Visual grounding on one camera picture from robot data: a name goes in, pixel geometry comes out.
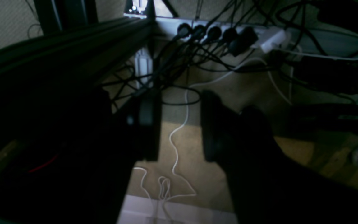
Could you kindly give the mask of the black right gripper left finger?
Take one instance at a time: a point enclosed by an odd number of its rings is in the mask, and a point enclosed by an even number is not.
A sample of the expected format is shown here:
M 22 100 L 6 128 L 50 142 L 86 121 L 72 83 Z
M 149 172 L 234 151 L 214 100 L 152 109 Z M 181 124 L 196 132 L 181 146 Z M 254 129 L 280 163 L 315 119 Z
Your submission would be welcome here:
M 114 115 L 114 222 L 135 163 L 158 160 L 161 116 L 161 93 L 156 89 L 135 95 Z

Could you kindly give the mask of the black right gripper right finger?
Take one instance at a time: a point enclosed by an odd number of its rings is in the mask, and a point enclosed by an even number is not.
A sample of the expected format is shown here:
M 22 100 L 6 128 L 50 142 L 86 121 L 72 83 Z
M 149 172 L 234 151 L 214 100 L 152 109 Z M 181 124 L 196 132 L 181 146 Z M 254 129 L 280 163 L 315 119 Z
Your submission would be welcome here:
M 204 157 L 226 175 L 239 224 L 358 224 L 358 190 L 284 154 L 254 106 L 236 113 L 201 93 Z

